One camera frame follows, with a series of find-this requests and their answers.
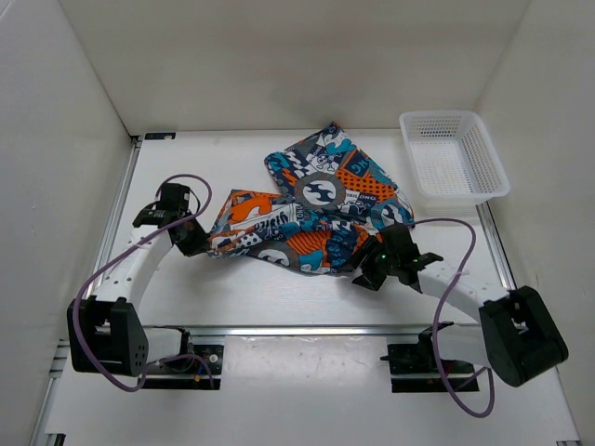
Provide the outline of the colourful patterned shorts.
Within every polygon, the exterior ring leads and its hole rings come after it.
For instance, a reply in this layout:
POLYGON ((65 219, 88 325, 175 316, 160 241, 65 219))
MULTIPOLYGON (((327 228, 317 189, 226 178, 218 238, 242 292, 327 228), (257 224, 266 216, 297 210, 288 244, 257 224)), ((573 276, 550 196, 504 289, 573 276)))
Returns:
POLYGON ((335 275, 369 238, 415 221, 399 186, 337 123, 264 164, 277 192, 232 190, 210 231, 209 256, 335 275))

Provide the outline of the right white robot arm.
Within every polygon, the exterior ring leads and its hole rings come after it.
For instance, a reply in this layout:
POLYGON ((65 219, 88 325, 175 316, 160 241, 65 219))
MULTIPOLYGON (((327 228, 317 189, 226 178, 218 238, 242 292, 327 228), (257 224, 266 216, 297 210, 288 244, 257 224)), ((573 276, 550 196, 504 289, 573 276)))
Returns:
POLYGON ((449 361, 462 361, 487 367, 507 385, 519 387, 568 359, 568 347, 537 290, 491 285, 442 256, 423 254, 404 224, 367 239, 345 269, 353 273, 354 284, 372 291, 393 276, 478 323, 463 327, 438 321, 418 335, 415 350, 401 357, 390 355, 389 361, 432 372, 449 361))

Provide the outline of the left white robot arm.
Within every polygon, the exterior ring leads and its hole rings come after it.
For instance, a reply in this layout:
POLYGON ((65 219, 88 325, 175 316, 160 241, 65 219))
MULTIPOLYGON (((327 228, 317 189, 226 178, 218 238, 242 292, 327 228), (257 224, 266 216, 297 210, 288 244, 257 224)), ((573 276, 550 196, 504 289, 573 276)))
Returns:
POLYGON ((172 249, 184 256, 206 252, 208 234, 191 210, 197 200, 186 185, 162 184, 155 200, 135 217, 125 251, 103 271, 99 286, 86 287, 68 307, 75 371, 138 377, 155 362, 165 362, 175 372, 192 367, 195 350, 188 332, 175 326, 146 329, 138 308, 172 249))

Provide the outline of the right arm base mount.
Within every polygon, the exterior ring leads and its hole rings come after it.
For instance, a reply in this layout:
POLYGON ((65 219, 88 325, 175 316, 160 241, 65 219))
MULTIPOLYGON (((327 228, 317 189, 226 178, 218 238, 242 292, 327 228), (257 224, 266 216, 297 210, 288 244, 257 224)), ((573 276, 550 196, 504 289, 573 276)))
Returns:
MULTIPOLYGON (((380 357, 390 369, 392 393, 446 393, 432 349, 432 328, 428 327, 415 343, 392 343, 380 357)), ((478 392, 476 371, 464 361, 442 360, 448 382, 455 391, 478 392)))

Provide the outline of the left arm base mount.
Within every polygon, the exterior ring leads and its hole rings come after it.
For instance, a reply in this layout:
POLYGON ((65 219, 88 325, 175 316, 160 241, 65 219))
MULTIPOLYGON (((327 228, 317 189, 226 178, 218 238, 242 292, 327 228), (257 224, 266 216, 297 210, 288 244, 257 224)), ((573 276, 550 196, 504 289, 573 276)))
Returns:
POLYGON ((151 365, 142 389, 220 390, 225 353, 223 338, 186 334, 183 340, 184 353, 192 353, 196 359, 151 365))

